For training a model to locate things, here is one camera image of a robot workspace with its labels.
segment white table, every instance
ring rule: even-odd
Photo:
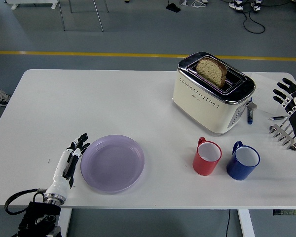
[[[296,152],[268,134],[271,115],[257,109],[252,125],[243,115],[229,132],[213,136],[172,101],[176,75],[26,71],[0,119],[0,206],[16,192],[48,188],[63,150],[87,132],[89,142],[111,134],[134,139],[144,151],[145,167],[129,189],[106,195],[87,185],[79,161],[64,208],[296,209]],[[294,80],[286,73],[254,75]],[[192,168],[201,136],[218,143],[223,153],[207,177]],[[233,180],[225,170],[236,141],[261,156],[244,181]],[[20,197],[13,204],[26,206],[30,199]]]

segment pen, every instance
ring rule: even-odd
[[[248,108],[248,124],[253,123],[253,111]]]
[[[271,117],[268,120],[283,120],[283,119],[287,119],[288,116],[277,116],[277,117]]]

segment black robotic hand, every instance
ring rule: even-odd
[[[285,84],[279,82],[277,85],[285,93],[275,89],[273,92],[278,96],[274,96],[273,99],[280,103],[289,115],[289,121],[296,137],[296,84],[286,78],[283,78],[283,82]]]

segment black cable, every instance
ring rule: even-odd
[[[263,3],[264,3],[264,1],[262,1],[262,3],[261,3],[261,6],[283,6],[283,5],[286,5],[286,4],[289,4],[289,3],[291,3],[292,1],[291,0],[289,0],[288,2],[286,2],[286,3],[283,3],[283,4],[279,4],[279,5],[262,5]],[[255,20],[253,20],[252,18],[251,18],[251,12],[252,12],[253,10],[250,10],[250,11],[246,11],[246,12],[244,12],[244,11],[241,11],[243,14],[244,14],[244,16],[245,16],[245,20],[243,21],[243,27],[246,29],[246,31],[248,31],[248,32],[250,32],[250,33],[252,33],[252,34],[262,34],[262,33],[264,33],[265,32],[265,26],[264,25],[262,25],[261,23],[259,23],[259,22],[257,22],[257,21],[255,21]],[[247,15],[246,15],[246,13],[249,13],[249,19],[251,20],[251,21],[253,21],[254,23],[256,23],[256,24],[258,24],[258,25],[260,25],[260,26],[262,26],[262,28],[263,28],[263,30],[262,31],[260,31],[260,32],[253,32],[253,31],[250,31],[247,27],[246,27],[246,25],[245,25],[245,22],[247,21],[247,19],[248,19],[248,17],[247,17]]]
[[[229,222],[230,222],[230,210],[229,210],[229,215],[228,215],[228,224],[227,224],[227,229],[226,229],[226,237],[228,235]]]
[[[35,202],[35,198],[36,198],[36,196],[37,196],[38,194],[41,194],[41,195],[43,196],[43,200],[44,200],[44,197],[45,197],[44,193],[43,193],[43,192],[37,192],[37,193],[34,194],[34,196],[33,196],[33,202]]]
[[[262,5],[261,4],[261,6],[283,6],[283,5],[286,5],[286,4],[289,4],[289,3],[291,3],[292,1],[291,0],[289,0],[288,2],[286,2],[286,3],[283,3],[283,4],[279,4],[279,5]]]
[[[13,194],[11,197],[8,198],[8,200],[4,204],[5,211],[9,215],[17,215],[17,214],[20,214],[20,213],[26,211],[27,207],[25,209],[21,210],[21,211],[11,212],[11,211],[8,210],[8,207],[9,207],[10,203],[13,202],[14,200],[16,200],[19,196],[22,196],[22,195],[28,194],[28,193],[34,193],[36,191],[37,191],[37,189],[30,189],[30,190],[24,190],[24,191],[18,192],[16,194]]]
[[[249,11],[249,18],[250,18],[250,20],[252,20],[254,23],[256,23],[256,24],[262,26],[262,27],[263,27],[263,30],[260,31],[260,32],[253,32],[253,31],[250,31],[250,30],[246,27],[246,25],[245,25],[245,22],[246,22],[246,20],[247,20],[248,18],[247,18],[247,16],[246,16],[245,12],[242,11],[243,15],[244,15],[245,18],[246,18],[246,19],[243,21],[243,27],[244,27],[248,32],[250,32],[250,33],[253,33],[253,34],[262,34],[262,33],[265,31],[265,26],[262,25],[262,24],[259,23],[259,22],[256,22],[255,20],[253,20],[253,19],[251,18],[251,12],[252,12],[252,11],[253,11],[253,10]]]

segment sneaker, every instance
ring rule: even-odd
[[[251,3],[251,7],[253,7],[254,12],[258,12],[261,9],[261,2],[260,0],[255,0],[253,3]]]
[[[10,98],[10,95],[7,95],[3,90],[0,89],[0,106],[5,107],[8,104]]]
[[[242,0],[231,1],[229,6],[237,11],[242,11],[243,9]]]

